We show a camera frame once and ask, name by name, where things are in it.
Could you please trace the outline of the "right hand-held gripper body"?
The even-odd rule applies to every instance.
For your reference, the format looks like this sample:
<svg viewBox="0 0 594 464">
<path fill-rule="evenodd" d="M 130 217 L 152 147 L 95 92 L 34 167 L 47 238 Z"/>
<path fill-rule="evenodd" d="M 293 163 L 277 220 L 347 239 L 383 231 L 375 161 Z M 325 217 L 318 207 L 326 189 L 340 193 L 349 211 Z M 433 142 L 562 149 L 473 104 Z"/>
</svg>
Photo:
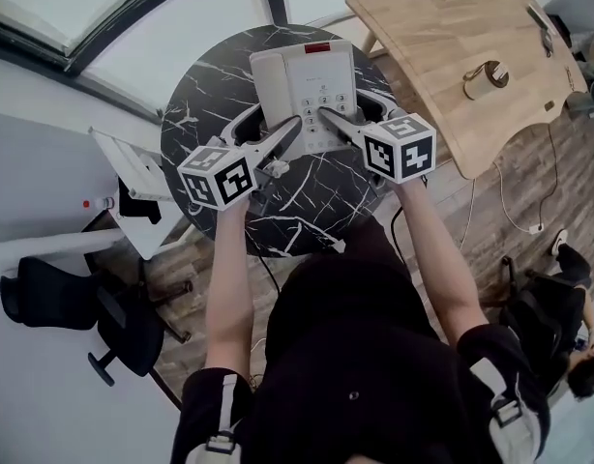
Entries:
<svg viewBox="0 0 594 464">
<path fill-rule="evenodd" d="M 436 167 L 436 130 L 416 113 L 370 123 L 361 135 L 365 167 L 390 183 L 423 178 Z"/>
</svg>

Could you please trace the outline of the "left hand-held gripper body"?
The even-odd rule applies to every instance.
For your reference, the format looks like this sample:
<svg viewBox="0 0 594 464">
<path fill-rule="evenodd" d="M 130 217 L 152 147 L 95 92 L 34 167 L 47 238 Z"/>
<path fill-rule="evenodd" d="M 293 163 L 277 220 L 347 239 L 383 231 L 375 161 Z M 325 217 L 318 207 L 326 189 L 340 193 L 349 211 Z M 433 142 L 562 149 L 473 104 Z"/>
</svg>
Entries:
<svg viewBox="0 0 594 464">
<path fill-rule="evenodd" d="M 248 199 L 250 211 L 264 212 L 280 177 L 279 160 L 278 147 L 199 146 L 177 167 L 177 189 L 199 207 L 224 211 Z"/>
</svg>

